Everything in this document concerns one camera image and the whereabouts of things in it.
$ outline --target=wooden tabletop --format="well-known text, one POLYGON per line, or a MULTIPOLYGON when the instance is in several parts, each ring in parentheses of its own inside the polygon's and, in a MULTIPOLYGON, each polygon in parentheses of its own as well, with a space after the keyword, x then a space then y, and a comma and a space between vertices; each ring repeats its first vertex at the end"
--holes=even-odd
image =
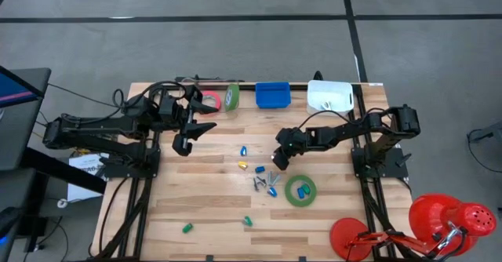
MULTIPOLYGON (((129 96, 148 85, 133 83, 129 96)), ((366 109, 388 107, 381 84, 362 84, 362 91, 366 109)), ((218 93, 223 99, 224 92, 218 93)), ((298 260, 300 256, 313 261, 341 260, 329 245, 333 223, 344 217, 366 223, 361 188, 351 163, 352 141, 343 141, 326 152, 291 158, 288 169, 280 172, 271 161, 271 153, 278 147, 275 135, 281 128, 298 126, 308 117, 307 93, 292 91, 291 97, 286 109, 261 110, 255 104, 253 91, 241 91, 237 110, 197 116, 198 122, 216 122, 217 127, 194 141, 188 157, 179 156, 171 148, 174 133, 162 134, 162 160, 153 180, 141 260, 204 260, 206 255, 233 261, 298 260), (240 156, 243 145, 248 149, 246 157, 240 156), (247 161, 249 168, 238 168, 238 161, 247 161), (263 189, 254 190, 257 166, 282 174, 276 185, 277 198, 263 189), (286 181, 300 174, 309 176, 318 189, 314 202, 303 208, 292 206, 284 195, 286 181), (251 218, 252 227, 242 224, 244 216, 251 218), (188 223, 194 228, 184 234, 182 228, 188 223)), ((316 116, 306 127, 343 123, 336 116, 316 116)), ((94 254, 104 212, 120 181, 114 179, 107 184, 93 240, 94 254)), ((124 183, 113 202, 104 229, 104 245, 124 220, 130 182, 124 183)), ((396 179, 382 179, 382 184, 390 221, 396 230, 412 235, 408 223, 412 199, 408 189, 396 179)), ((132 230, 129 255, 136 225, 132 230)))

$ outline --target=green tape roll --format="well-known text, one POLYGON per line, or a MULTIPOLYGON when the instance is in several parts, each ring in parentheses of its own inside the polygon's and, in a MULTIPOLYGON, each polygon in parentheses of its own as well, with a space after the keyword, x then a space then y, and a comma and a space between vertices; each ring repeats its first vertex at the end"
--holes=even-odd
POLYGON ((317 188, 315 187, 314 181, 311 180, 311 178, 309 178, 308 176, 299 175, 299 176, 294 176, 288 180, 288 182, 286 183, 286 187, 284 188, 284 194, 286 195, 286 199, 288 199, 289 203, 297 207, 305 207, 309 206, 314 201, 315 196, 317 195, 317 188), (291 193, 291 187, 295 182, 299 180, 308 184, 308 186, 311 189, 309 197, 305 200, 300 200, 291 193))
POLYGON ((225 94, 225 111, 234 110, 238 107, 239 87, 236 84, 231 84, 227 88, 225 94))

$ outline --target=paper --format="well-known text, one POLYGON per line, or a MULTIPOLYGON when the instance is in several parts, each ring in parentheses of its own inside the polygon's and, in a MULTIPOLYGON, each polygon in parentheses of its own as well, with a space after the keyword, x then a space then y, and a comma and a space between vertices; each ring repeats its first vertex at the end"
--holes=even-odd
MULTIPOLYGON (((96 175, 96 172, 103 166, 100 162, 101 157, 108 158, 108 154, 101 153, 100 155, 83 155, 76 158, 70 158, 69 164, 87 173, 96 175)), ((102 194, 95 191, 90 191, 82 187, 77 187, 73 184, 68 184, 68 197, 69 202, 80 201, 88 198, 99 197, 102 194)))

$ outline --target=concrete floor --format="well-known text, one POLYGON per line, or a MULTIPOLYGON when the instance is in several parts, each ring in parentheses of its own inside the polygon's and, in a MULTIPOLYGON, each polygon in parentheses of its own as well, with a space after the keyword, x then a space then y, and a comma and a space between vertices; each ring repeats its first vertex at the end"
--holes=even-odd
MULTIPOLYGON (((502 0, 352 0, 361 14, 500 13, 502 0)), ((188 16, 228 14, 344 14, 343 0, 5 0, 0 17, 188 16)), ((465 134, 502 119, 502 20, 357 21, 370 82, 383 82, 391 105, 419 112, 422 133, 402 146, 409 160, 413 196, 442 192, 464 201, 502 206, 502 175, 481 168, 468 154, 465 134)), ((275 21, 130 24, 0 24, 0 64, 50 67, 51 82, 109 101, 115 88, 176 76, 246 81, 357 82, 347 22, 275 21)), ((42 111, 101 116, 109 109, 49 88, 42 111)), ((35 127, 41 133, 42 128, 35 127)), ((34 137, 30 145, 54 156, 34 137)), ((500 167, 500 144, 473 147, 488 166, 500 167)), ((52 180, 49 197, 65 197, 66 184, 52 180)), ((64 216, 68 260, 87 257, 100 199, 47 216, 64 216)), ((455 261, 496 261, 502 231, 482 238, 455 261)), ((9 261, 22 261, 16 242, 9 261)), ((59 231, 28 261, 55 261, 64 253, 59 231)))

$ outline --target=blue plastic bin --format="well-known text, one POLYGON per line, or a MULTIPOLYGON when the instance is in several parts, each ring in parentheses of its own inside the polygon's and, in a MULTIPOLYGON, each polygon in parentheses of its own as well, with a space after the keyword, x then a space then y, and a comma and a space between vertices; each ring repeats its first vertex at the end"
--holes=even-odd
POLYGON ((288 82, 258 82, 255 92, 259 108, 286 108, 291 104, 288 82))

